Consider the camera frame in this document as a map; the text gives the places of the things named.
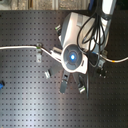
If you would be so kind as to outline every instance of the wire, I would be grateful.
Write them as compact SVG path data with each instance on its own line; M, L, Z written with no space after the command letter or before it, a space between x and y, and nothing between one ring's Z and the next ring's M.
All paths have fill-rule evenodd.
M18 48L36 48L36 46L7 46L7 47L0 47L2 49L18 49Z
M126 57L126 58L124 58L124 59L121 59L121 60L110 60L110 59L108 59L108 58L106 58L106 57L104 57L104 56L102 56L102 55L100 55L100 57L102 57L102 58L105 59L106 61L112 62L112 63L120 63L120 62L124 62L124 61L128 60L128 57Z
M0 50L4 50L4 49L19 49L19 48L34 48L34 49L41 49L42 51L44 51L45 53L47 53L49 56L51 56L53 59L55 59L56 61L58 61L59 63L61 63L61 60L55 58L50 52L48 52L46 49L42 48L42 47L38 47L38 46L7 46L7 47L0 47Z

